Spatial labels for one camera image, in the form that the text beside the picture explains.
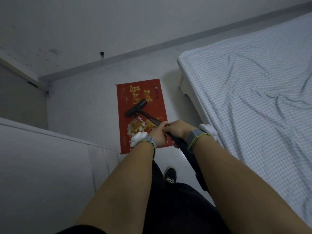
shoe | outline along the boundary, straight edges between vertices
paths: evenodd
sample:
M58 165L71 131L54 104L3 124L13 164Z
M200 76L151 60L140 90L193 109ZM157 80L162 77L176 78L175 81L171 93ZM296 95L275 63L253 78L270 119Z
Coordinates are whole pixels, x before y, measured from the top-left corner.
M174 169L174 167L168 167L165 171L165 174L163 176L164 182L169 182L169 183L176 183L177 181L177 173Z

red banner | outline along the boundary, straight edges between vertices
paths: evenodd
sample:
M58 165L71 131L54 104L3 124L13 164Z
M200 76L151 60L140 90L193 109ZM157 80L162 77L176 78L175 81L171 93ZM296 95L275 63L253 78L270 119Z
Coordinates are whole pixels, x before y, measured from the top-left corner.
M126 117L124 114L130 108L144 98L147 101L147 105L142 110L151 117L157 118L160 121L167 121L167 114L159 79L117 85L117 95L120 149L121 154L125 154L131 151L130 140L132 136L139 131L146 131L149 133L156 128L154 123L141 114L137 114L132 118ZM171 145L171 140L167 136L166 145L164 147Z

hammer head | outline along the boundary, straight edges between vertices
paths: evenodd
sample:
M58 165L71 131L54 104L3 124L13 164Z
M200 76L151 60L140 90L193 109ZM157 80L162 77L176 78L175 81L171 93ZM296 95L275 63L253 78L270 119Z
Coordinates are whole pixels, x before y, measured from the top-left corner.
M132 117L133 115L135 115L137 112L139 112L142 108L145 107L145 105L147 104L145 99L142 99L141 101L139 101L134 107L132 107L131 109L127 110L127 112L125 113L125 115L127 117Z

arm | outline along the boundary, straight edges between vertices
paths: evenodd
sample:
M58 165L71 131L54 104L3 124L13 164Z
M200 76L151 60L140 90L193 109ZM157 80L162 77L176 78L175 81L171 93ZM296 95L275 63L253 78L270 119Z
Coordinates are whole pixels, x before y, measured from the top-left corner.
M165 144L163 122L149 136L160 147ZM152 182L153 146L138 143L118 164L84 209L76 224L97 227L108 234L143 231Z
M179 120L163 130L186 140L193 129ZM200 136L193 151L216 207L233 233L312 233L271 186L212 137Z

mattress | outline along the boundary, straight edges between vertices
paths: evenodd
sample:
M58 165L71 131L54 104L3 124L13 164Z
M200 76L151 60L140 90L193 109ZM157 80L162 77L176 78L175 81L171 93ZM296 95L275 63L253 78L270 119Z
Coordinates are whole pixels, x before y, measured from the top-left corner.
M312 227L312 13L177 61L218 142Z

